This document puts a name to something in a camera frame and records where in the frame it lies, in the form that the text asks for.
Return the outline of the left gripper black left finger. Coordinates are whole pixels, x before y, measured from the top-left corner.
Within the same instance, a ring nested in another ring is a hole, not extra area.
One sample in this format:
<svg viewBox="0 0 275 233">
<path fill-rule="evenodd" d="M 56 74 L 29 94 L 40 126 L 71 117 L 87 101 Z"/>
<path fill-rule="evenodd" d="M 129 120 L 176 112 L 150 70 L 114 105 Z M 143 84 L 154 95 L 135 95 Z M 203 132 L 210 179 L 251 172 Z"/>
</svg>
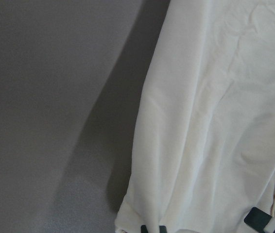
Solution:
<svg viewBox="0 0 275 233">
<path fill-rule="evenodd" d="M 159 225 L 157 228 L 149 228 L 146 225 L 141 225 L 140 227 L 141 233 L 167 233 L 167 227 L 164 225 Z"/>
</svg>

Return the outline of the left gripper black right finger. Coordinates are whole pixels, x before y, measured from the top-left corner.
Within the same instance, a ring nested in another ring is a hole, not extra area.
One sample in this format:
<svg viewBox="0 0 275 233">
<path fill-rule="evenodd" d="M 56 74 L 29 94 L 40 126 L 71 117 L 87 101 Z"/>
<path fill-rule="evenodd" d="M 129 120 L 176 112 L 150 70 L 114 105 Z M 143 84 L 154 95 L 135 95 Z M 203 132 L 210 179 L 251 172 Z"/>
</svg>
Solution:
<svg viewBox="0 0 275 233">
<path fill-rule="evenodd" d="M 257 207 L 253 207 L 243 221 L 257 233 L 275 233 L 275 217 Z"/>
</svg>

